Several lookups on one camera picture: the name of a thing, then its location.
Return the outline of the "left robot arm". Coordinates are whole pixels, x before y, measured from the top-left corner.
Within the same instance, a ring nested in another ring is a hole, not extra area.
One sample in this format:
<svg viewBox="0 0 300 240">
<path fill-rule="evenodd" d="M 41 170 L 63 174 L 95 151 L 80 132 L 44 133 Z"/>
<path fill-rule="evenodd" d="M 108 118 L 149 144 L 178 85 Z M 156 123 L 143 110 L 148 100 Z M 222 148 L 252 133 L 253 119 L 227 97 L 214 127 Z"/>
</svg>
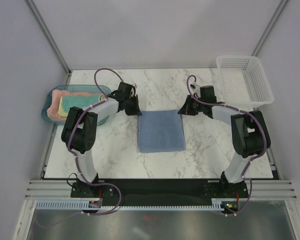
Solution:
<svg viewBox="0 0 300 240">
<path fill-rule="evenodd" d="M 121 111 L 124 111 L 127 116 L 142 114 L 136 87 L 125 82 L 120 82 L 118 89 L 105 95 L 101 101 L 84 108 L 73 106 L 69 110 L 61 140 L 74 156 L 77 178 L 83 182 L 82 191 L 88 197 L 95 197 L 100 190 L 98 173 L 92 156 L 98 123 Z"/>
</svg>

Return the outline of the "green yellow towel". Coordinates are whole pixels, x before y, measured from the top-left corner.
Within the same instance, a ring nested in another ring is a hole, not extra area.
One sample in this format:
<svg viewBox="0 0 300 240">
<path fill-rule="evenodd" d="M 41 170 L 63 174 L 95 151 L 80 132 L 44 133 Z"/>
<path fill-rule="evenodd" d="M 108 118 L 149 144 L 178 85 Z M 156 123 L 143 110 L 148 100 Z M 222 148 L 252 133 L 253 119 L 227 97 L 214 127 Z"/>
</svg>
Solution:
<svg viewBox="0 0 300 240">
<path fill-rule="evenodd" d="M 86 108 L 90 105 L 98 103 L 105 98 L 103 94 L 83 94 L 83 95 L 67 95 L 62 96 L 59 102 L 58 114 L 61 117 L 67 117 L 70 111 L 70 108 Z"/>
</svg>

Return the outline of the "pink towel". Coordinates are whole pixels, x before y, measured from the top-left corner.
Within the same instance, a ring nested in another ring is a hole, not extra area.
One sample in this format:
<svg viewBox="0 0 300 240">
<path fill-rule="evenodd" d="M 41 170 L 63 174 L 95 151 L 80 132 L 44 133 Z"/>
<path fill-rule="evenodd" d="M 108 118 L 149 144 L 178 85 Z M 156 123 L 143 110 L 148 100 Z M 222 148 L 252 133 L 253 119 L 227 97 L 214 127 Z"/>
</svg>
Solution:
<svg viewBox="0 0 300 240">
<path fill-rule="evenodd" d="M 58 114 L 59 110 L 59 104 L 60 104 L 60 98 L 62 96 L 71 96 L 71 95 L 84 95 L 84 94 L 102 94 L 102 93 L 87 93 L 87 92 L 69 92 L 67 90 L 58 90 L 55 89 L 52 91 L 52 102 L 50 107 L 46 110 L 47 116 L 52 120 L 52 121 L 57 121 L 57 122 L 65 122 L 67 117 L 61 117 Z"/>
</svg>

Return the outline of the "blue patterned towel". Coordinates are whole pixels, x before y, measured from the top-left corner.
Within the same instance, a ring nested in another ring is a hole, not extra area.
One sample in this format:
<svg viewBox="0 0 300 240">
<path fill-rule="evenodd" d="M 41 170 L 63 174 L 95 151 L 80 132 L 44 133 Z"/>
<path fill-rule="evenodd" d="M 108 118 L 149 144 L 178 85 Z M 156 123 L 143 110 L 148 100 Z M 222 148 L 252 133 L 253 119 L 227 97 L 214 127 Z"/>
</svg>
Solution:
<svg viewBox="0 0 300 240">
<path fill-rule="evenodd" d="M 184 124 L 178 110 L 143 111 L 137 118 L 137 147 L 143 154 L 184 151 Z"/>
</svg>

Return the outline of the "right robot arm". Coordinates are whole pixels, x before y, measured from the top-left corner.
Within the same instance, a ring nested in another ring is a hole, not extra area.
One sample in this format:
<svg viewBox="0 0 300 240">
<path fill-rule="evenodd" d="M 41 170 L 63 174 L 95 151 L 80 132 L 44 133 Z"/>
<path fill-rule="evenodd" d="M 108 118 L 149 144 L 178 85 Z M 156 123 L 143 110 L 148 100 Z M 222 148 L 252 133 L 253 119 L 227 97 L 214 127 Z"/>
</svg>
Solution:
<svg viewBox="0 0 300 240">
<path fill-rule="evenodd" d="M 214 87 L 191 84 L 179 115 L 196 116 L 203 113 L 210 119 L 219 120 L 231 128 L 234 155 L 220 176 L 219 193 L 231 197 L 237 191 L 236 184 L 244 180 L 251 162 L 265 154 L 271 145 L 270 136 L 259 110 L 243 111 L 217 101 Z"/>
</svg>

